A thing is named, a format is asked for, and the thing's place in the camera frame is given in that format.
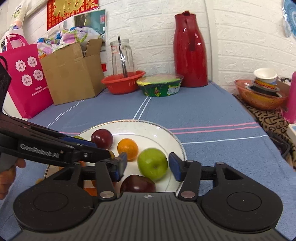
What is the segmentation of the person's left hand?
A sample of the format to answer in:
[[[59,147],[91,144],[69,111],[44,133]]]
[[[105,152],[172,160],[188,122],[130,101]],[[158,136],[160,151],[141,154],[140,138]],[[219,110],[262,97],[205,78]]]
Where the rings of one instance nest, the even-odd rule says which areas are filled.
[[[24,159],[17,159],[16,163],[10,169],[0,173],[0,200],[3,200],[7,196],[9,188],[16,177],[16,168],[25,168],[25,166],[26,162]]]

